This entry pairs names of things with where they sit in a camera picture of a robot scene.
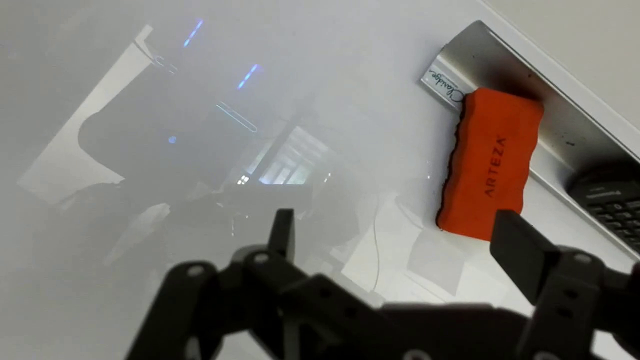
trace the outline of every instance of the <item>black object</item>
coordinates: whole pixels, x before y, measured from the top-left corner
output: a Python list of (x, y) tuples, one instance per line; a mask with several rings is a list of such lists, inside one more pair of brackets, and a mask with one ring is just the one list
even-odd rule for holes
[(640, 253), (640, 165), (607, 164), (580, 173), (571, 196)]
[(489, 304), (370, 307), (301, 272), (293, 243), (295, 212), (281, 210), (268, 245), (238, 249), (227, 270), (171, 270), (129, 360), (208, 360), (240, 329), (287, 360), (595, 357), (595, 327), (638, 356), (640, 266), (626, 276), (559, 249), (514, 212), (499, 212), (493, 253), (536, 304), (531, 319)]

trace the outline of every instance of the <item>orange eraser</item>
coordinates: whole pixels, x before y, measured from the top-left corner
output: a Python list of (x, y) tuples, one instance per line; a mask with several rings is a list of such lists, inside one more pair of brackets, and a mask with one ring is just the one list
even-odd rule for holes
[(522, 212), (542, 103), (481, 88), (464, 97), (438, 225), (491, 239), (496, 210)]

